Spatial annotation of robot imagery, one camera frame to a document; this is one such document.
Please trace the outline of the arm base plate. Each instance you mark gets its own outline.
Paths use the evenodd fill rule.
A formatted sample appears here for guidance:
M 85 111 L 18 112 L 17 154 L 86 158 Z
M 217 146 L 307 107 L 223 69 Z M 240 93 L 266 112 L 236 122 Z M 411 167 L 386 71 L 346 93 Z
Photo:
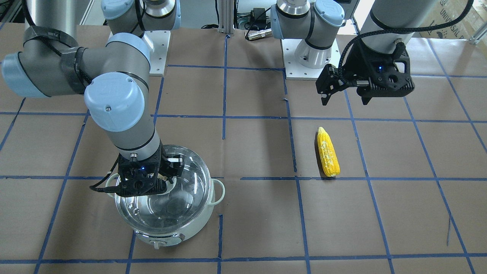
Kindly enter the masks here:
M 325 50 L 314 49 L 299 39 L 284 39 L 281 44 L 288 80 L 317 80 L 325 65 L 339 65 L 341 54 L 336 40 Z
M 150 63 L 151 76 L 164 76 L 169 40 L 171 37 L 169 30 L 146 31 L 142 38 L 132 33 L 111 34 L 106 45 L 111 42 L 123 42 L 139 49 Z

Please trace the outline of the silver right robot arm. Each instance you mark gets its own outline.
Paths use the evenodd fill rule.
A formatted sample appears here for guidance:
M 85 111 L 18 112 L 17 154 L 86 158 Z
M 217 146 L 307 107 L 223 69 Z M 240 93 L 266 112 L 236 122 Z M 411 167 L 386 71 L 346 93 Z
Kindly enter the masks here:
M 2 61 L 5 83 L 21 97 L 83 95 L 92 119 L 119 151 L 124 182 L 153 185 L 176 176 L 177 160 L 165 155 L 148 110 L 153 63 L 144 35 L 176 29 L 179 1 L 103 0 L 112 36 L 101 48 L 78 44 L 68 17 L 74 8 L 72 0 L 22 1 L 23 51 Z

